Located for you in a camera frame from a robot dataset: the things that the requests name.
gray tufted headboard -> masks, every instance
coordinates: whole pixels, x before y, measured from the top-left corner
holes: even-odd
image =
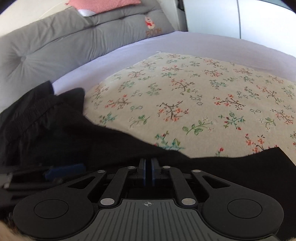
[[[174,31],[157,0],[141,1],[86,18],[69,8],[2,36],[0,112],[47,80],[124,45]]]

black cloth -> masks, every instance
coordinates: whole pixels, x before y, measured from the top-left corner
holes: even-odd
[[[0,160],[7,165],[63,166],[84,163],[88,170],[138,165],[140,158],[158,158],[189,173],[201,169],[275,198],[284,209],[277,234],[296,237],[296,166],[280,148],[240,158],[194,158],[142,142],[128,134],[100,127],[82,114],[83,89],[53,95],[49,82],[28,92],[0,114]]]

tan fur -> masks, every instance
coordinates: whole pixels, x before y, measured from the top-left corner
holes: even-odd
[[[31,239],[14,233],[5,223],[0,222],[0,241],[31,241]]]

red striped pillow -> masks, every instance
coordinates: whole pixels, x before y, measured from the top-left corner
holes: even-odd
[[[84,17],[132,4],[139,4],[141,0],[69,0],[67,3],[76,8]]]

floral blanket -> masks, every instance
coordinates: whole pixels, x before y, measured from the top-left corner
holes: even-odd
[[[239,157],[279,146],[296,164],[295,89],[233,63],[159,53],[92,88],[84,114],[189,157]]]

